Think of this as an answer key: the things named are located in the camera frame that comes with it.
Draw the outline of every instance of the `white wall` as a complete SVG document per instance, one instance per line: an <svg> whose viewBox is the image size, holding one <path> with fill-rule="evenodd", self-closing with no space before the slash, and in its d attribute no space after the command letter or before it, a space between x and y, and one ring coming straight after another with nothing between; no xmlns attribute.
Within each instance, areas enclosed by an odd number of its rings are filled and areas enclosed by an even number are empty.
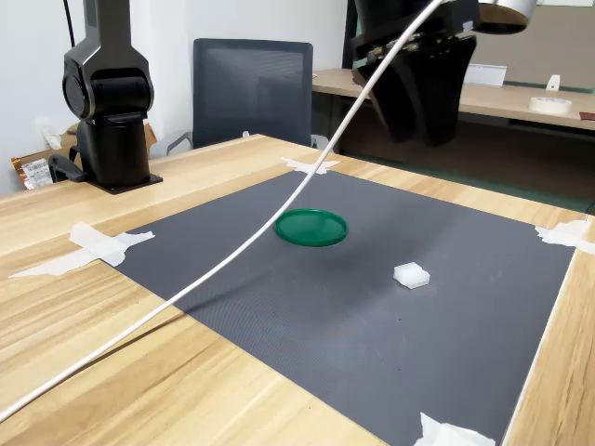
<svg viewBox="0 0 595 446"><path fill-rule="evenodd" d="M192 129L192 41L199 37L310 42L314 69L339 68L347 0L130 0L132 43L149 61L158 138ZM83 0L70 0L76 41ZM10 157L42 151L34 126L76 122L61 93L70 40L62 2L0 0L0 194L21 190Z"/></svg>
<svg viewBox="0 0 595 446"><path fill-rule="evenodd" d="M199 37L286 40L314 45L314 70L341 68L347 0L187 0Z"/></svg>
<svg viewBox="0 0 595 446"><path fill-rule="evenodd" d="M58 130L76 119L62 97L63 56L71 46L62 3L0 5L0 193L8 193L22 189L10 158L45 149L35 118L47 116ZM73 14L82 18L82 3Z"/></svg>

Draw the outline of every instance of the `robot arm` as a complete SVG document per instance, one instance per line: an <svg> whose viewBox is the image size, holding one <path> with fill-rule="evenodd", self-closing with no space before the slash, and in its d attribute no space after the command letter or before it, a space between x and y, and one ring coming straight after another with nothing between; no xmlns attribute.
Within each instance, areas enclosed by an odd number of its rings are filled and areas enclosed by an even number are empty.
<svg viewBox="0 0 595 446"><path fill-rule="evenodd" d="M88 180L110 193L161 181L149 172L143 119L153 88L149 62L131 44L129 1L85 0L84 7L86 37L64 56L62 79L66 103L81 119L83 172L52 155L52 175Z"/></svg>
<svg viewBox="0 0 595 446"><path fill-rule="evenodd" d="M351 44L365 65L354 72L364 85L425 0L355 0L362 34ZM417 132L431 146L455 136L465 72L476 46L467 31L518 33L526 28L536 0L444 1L419 27L370 94L396 142Z"/></svg>

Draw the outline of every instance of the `wooden desk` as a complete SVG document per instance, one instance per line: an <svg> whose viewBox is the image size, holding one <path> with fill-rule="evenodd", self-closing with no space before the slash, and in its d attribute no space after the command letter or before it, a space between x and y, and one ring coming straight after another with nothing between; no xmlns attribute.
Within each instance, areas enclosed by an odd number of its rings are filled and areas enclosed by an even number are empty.
<svg viewBox="0 0 595 446"><path fill-rule="evenodd" d="M325 70L316 74L317 77L312 81L313 91L350 98L357 98L362 92L362 88L353 83L350 70ZM534 97L568 99L573 102L573 108L570 113L558 116L535 113L529 110L529 101ZM581 121L578 114L595 112L595 95L585 93L547 92L526 86L496 88L463 85L459 110L466 113L595 130L595 121Z"/></svg>
<svg viewBox="0 0 595 446"><path fill-rule="evenodd" d="M319 152L251 137L152 162L164 182L111 196L85 183L0 201L0 406L120 333L163 300L95 261L60 277L6 276L75 249L75 222L132 230L279 176ZM331 155L333 169L553 227L584 218L435 178ZM595 256L576 253L509 444L595 442ZM0 425L5 444L379 444L380 441L176 308Z"/></svg>

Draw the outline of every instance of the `masking tape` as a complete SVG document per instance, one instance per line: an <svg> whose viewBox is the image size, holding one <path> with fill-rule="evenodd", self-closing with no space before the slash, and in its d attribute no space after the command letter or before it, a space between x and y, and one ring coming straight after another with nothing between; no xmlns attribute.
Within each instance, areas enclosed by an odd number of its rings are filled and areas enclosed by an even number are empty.
<svg viewBox="0 0 595 446"><path fill-rule="evenodd" d="M126 249L153 237L152 232L144 232L142 234L128 234L127 232L123 232L115 237L108 237L85 223L76 223L71 230L70 240L81 246L81 249L9 277L38 276L41 274L61 276L68 271L81 268L98 258L113 267L117 267L124 261Z"/></svg>
<svg viewBox="0 0 595 446"><path fill-rule="evenodd" d="M531 98L529 109L544 114L566 114L570 112L573 102L560 98Z"/></svg>
<svg viewBox="0 0 595 446"><path fill-rule="evenodd" d="M281 157L281 159L287 163L287 167L294 167L294 170L296 172L303 172L304 174L309 174L312 171L312 169L314 168L314 164L300 163L299 161L291 160L289 158L284 158L284 157ZM316 173L318 175L323 175L326 172L328 172L329 167L332 167L333 165L339 164L339 163L340 163L340 161L325 161L324 163L322 163L320 165L320 167L318 168Z"/></svg>
<svg viewBox="0 0 595 446"><path fill-rule="evenodd" d="M496 446L492 439L484 437L474 430L438 423L421 414L423 437L414 446Z"/></svg>
<svg viewBox="0 0 595 446"><path fill-rule="evenodd" d="M537 235L543 243L573 246L588 254L595 254L595 243L583 240L583 235L590 226L590 221L574 220L568 223L558 223L553 230L535 226Z"/></svg>

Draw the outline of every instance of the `small white cube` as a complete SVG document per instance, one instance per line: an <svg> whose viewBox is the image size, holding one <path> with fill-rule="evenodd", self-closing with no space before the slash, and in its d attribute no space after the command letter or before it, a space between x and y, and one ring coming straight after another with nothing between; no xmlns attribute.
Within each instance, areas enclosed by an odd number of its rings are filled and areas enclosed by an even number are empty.
<svg viewBox="0 0 595 446"><path fill-rule="evenodd" d="M430 275L414 262L396 267L394 279L410 290L430 283Z"/></svg>

